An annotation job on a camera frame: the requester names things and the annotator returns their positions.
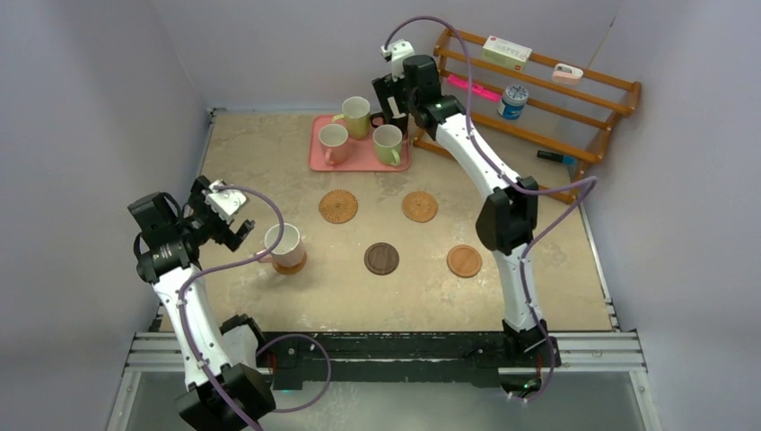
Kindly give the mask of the smooth light wooden coaster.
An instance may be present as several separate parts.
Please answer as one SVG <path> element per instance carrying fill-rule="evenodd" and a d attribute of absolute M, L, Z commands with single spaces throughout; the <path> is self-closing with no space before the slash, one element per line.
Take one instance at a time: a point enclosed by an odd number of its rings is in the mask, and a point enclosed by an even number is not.
<path fill-rule="evenodd" d="M 302 260 L 298 264 L 296 264 L 294 266 L 286 267 L 286 266 L 283 266 L 283 265 L 277 263 L 276 261 L 272 261 L 271 265 L 272 265 L 273 269 L 277 273 L 279 273 L 279 274 L 282 274 L 282 275 L 293 275 L 293 274 L 298 273 L 299 271 L 301 271 L 304 268 L 304 266 L 307 263 L 307 260 L 308 260 L 308 255 L 304 254 Z"/>

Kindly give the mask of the dark walnut wooden coaster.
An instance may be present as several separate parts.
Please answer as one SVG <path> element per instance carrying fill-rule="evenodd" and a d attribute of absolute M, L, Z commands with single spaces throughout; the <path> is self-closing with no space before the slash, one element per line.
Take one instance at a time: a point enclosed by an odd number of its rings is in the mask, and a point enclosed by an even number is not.
<path fill-rule="evenodd" d="M 398 251 L 389 243 L 376 242 L 365 251 L 363 262 L 373 274 L 388 275 L 398 267 Z"/>

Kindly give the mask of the black mug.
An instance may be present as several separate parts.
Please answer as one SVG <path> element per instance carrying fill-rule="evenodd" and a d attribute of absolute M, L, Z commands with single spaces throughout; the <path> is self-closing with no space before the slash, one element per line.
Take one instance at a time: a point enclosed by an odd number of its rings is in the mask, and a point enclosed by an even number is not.
<path fill-rule="evenodd" d="M 384 125 L 395 126 L 401 130 L 404 138 L 408 137 L 409 116 L 407 114 L 402 114 L 400 117 L 390 117 L 379 111 L 370 116 L 370 123 L 372 128 L 379 128 Z"/>

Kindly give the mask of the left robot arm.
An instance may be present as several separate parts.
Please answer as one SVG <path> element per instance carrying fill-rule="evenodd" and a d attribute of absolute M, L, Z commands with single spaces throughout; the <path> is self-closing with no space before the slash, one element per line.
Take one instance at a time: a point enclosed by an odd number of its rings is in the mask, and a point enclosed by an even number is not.
<path fill-rule="evenodd" d="M 213 241 L 236 251 L 253 230 L 250 220 L 231 229 L 246 203 L 224 181 L 199 176 L 183 205 L 155 192 L 127 208 L 140 228 L 136 272 L 160 299 L 179 342 L 186 391 L 175 407 L 195 430 L 242 430 L 276 407 L 256 368 L 267 358 L 262 331 L 247 316 L 215 323 L 200 266 L 202 245 Z"/>

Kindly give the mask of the woven rattan coaster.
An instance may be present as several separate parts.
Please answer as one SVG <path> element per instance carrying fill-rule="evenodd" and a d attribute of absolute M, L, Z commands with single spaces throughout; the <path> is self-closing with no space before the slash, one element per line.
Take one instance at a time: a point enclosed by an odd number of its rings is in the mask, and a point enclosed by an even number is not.
<path fill-rule="evenodd" d="M 352 220 L 358 211 L 354 194 L 345 189 L 328 192 L 319 202 L 319 213 L 329 223 L 343 224 Z"/>
<path fill-rule="evenodd" d="M 428 192 L 418 190 L 407 194 L 402 200 L 402 212 L 410 220 L 427 223 L 438 213 L 438 202 Z"/>

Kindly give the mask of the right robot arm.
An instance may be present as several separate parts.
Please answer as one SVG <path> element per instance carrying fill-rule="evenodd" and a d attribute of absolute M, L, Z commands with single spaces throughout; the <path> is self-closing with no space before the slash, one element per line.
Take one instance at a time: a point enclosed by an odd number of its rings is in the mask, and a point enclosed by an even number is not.
<path fill-rule="evenodd" d="M 394 125 L 412 119 L 454 158 L 480 195 L 475 227 L 499 273 L 506 358 L 515 365 L 558 365 L 556 341 L 538 307 L 528 255 L 538 221 L 538 184 L 510 170 L 472 126 L 463 104 L 443 94 L 432 57 L 415 53 L 406 40 L 380 52 L 391 66 L 389 74 L 372 82 L 383 118 Z"/>

